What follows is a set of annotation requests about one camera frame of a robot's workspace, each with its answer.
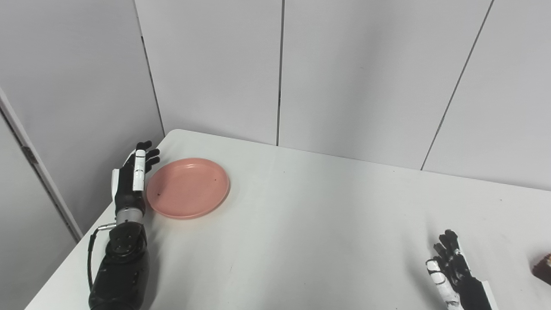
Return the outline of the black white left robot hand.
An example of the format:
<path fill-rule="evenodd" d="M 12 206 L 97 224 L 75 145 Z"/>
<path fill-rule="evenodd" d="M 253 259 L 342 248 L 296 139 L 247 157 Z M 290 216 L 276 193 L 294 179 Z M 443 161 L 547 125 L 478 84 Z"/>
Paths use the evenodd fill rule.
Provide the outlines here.
<path fill-rule="evenodd" d="M 145 200 L 143 198 L 143 190 L 133 190 L 133 175 L 136 151 L 144 151 L 144 173 L 151 171 L 153 165 L 160 161 L 160 150 L 152 149 L 152 141 L 148 140 L 142 143 L 137 143 L 135 150 L 130 153 L 124 165 L 118 169 L 117 190 L 114 195 L 115 212 L 135 208 L 145 214 Z"/>

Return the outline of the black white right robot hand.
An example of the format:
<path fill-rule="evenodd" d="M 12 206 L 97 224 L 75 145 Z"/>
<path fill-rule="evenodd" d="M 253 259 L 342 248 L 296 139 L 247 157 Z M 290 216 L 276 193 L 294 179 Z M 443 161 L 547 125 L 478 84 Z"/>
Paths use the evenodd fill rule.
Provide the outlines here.
<path fill-rule="evenodd" d="M 436 255 L 425 266 L 448 310 L 498 309 L 489 283 L 472 275 L 456 232 L 445 230 L 433 249 Z"/>

